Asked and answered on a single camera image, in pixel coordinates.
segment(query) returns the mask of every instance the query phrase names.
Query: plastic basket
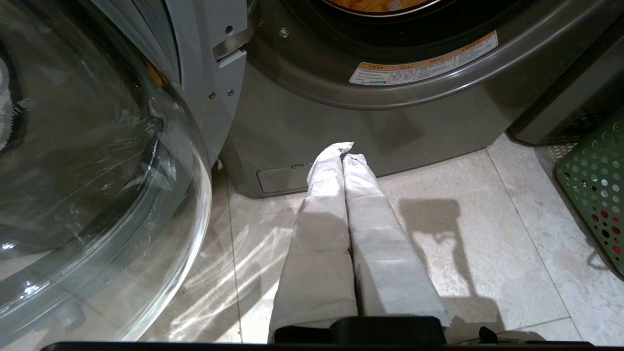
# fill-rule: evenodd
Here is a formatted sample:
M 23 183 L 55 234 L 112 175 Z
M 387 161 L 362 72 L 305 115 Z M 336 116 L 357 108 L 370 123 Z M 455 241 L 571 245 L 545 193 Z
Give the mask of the plastic basket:
M 557 180 L 620 277 L 624 277 L 624 110 L 607 119 L 555 168 Z

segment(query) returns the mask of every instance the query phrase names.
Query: washing machine door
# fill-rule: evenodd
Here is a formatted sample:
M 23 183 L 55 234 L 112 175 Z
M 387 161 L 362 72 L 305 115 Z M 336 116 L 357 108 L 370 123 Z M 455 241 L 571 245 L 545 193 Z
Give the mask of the washing machine door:
M 0 349 L 137 339 L 202 243 L 210 163 L 175 56 L 121 32 L 89 1 L 0 0 Z
M 258 0 L 92 0 L 182 94 L 216 161 L 238 106 Z

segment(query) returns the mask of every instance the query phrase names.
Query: warning label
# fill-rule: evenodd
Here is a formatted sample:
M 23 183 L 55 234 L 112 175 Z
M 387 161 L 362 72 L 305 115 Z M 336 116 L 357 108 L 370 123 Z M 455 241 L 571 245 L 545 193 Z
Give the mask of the warning label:
M 461 49 L 411 64 L 384 65 L 362 62 L 349 82 L 365 86 L 392 86 L 422 81 L 449 72 L 487 54 L 499 44 L 496 32 Z

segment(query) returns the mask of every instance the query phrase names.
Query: gray washing machine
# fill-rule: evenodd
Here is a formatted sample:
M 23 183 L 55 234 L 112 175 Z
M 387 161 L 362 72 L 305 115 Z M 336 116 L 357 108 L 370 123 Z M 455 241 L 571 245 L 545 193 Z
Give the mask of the gray washing machine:
M 493 143 L 624 11 L 619 0 L 439 0 L 365 15 L 261 0 L 220 159 L 248 197 L 304 190 L 328 144 L 377 176 Z

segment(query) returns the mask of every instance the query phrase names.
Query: washing machine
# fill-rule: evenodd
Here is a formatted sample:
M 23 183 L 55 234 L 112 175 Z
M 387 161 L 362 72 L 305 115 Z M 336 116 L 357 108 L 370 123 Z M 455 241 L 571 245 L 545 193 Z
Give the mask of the washing machine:
M 350 2 L 260 1 L 220 156 L 238 192 L 304 190 L 315 156 L 339 141 L 354 141 L 377 176 L 486 147 L 624 9 L 432 0 L 367 12 Z
M 480 149 L 624 11 L 343 1 L 0 0 L 0 349 L 138 339 L 200 249 L 217 157 L 264 197 L 336 141 L 378 176 Z
M 136 340 L 182 284 L 245 65 L 228 4 L 0 0 L 0 349 Z

